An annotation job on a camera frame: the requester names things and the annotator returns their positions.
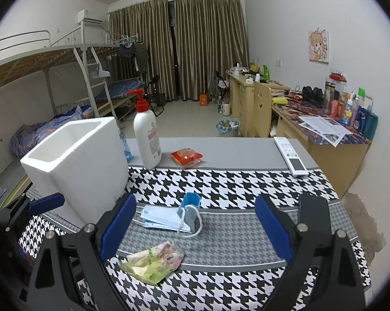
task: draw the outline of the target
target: white remote control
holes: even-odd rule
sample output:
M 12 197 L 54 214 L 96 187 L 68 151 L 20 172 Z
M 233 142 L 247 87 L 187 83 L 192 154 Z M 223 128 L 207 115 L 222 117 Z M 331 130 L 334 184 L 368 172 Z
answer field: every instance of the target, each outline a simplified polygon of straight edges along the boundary
M 303 176 L 308 175 L 308 170 L 301 161 L 299 155 L 294 150 L 293 146 L 290 144 L 289 140 L 284 137 L 274 137 L 274 141 L 283 155 L 284 160 L 287 163 L 287 166 L 290 169 L 290 172 L 293 176 Z

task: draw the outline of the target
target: canvas picture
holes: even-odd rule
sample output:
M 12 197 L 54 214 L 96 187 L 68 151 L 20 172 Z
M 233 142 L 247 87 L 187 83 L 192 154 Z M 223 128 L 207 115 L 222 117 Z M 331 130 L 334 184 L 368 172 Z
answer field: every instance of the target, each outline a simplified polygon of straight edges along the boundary
M 308 59 L 329 63 L 329 34 L 326 29 L 308 32 Z

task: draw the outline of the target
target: bed ladder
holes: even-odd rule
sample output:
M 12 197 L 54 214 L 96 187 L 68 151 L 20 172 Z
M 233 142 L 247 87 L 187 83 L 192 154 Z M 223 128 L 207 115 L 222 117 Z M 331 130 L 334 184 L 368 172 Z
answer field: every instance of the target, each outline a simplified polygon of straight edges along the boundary
M 86 46 L 84 45 L 84 48 L 82 50 L 82 60 L 80 58 L 80 55 L 78 54 L 77 49 L 74 48 L 73 51 L 74 51 L 75 58 L 77 59 L 77 62 L 80 65 L 82 74 L 84 75 L 84 80 L 86 81 L 86 86 L 87 86 L 87 91 L 88 91 L 88 97 L 87 98 L 90 100 L 91 107 L 92 107 L 92 109 L 94 111 L 94 116 L 96 118 L 99 118 L 100 117 L 100 110 L 102 110 L 105 107 L 109 106 L 110 110 L 111 110 L 111 114 L 113 115 L 113 117 L 118 122 L 118 119 L 117 119 L 117 116 L 116 116 L 116 112 L 115 112 L 115 109 L 113 107 L 113 102 L 111 101 L 111 98 L 110 98 L 109 88 L 107 86 L 107 78 L 104 78 L 103 82 L 91 85 L 88 67 L 92 66 L 92 65 L 97 65 L 98 70 L 100 70 L 100 71 L 104 71 L 104 70 L 102 70 L 102 65 L 101 65 L 100 59 L 98 58 L 97 53 L 95 52 L 94 47 L 91 47 L 91 53 L 93 54 L 95 62 L 88 63 L 88 61 L 87 61 L 87 49 L 88 48 L 86 48 Z M 97 103 L 95 101 L 93 89 L 95 87 L 98 87 L 98 86 L 101 86 L 101 85 L 104 85 L 104 90 L 106 92 L 106 96 L 107 96 L 107 100 L 108 101 L 107 101 L 107 103 L 104 103 L 102 106 L 97 108 Z

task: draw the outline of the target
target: white spray bottle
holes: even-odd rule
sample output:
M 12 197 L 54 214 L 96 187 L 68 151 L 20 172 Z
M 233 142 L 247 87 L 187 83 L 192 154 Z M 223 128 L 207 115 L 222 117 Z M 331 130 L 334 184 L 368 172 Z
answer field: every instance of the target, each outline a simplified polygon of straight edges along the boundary
M 143 98 L 143 89 L 133 90 L 127 94 L 137 94 L 137 114 L 136 117 L 134 117 L 133 128 L 143 166 L 146 169 L 152 169 L 156 167 L 162 159 L 159 133 L 156 126 L 156 116 L 149 110 L 149 104 L 147 100 Z

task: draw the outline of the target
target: bottle label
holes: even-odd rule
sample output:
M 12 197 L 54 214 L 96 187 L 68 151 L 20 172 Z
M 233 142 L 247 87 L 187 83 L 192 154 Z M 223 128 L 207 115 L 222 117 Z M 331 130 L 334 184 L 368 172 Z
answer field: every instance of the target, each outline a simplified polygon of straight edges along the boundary
M 148 132 L 150 151 L 155 157 L 160 155 L 160 142 L 159 142 L 159 133 L 156 125 Z

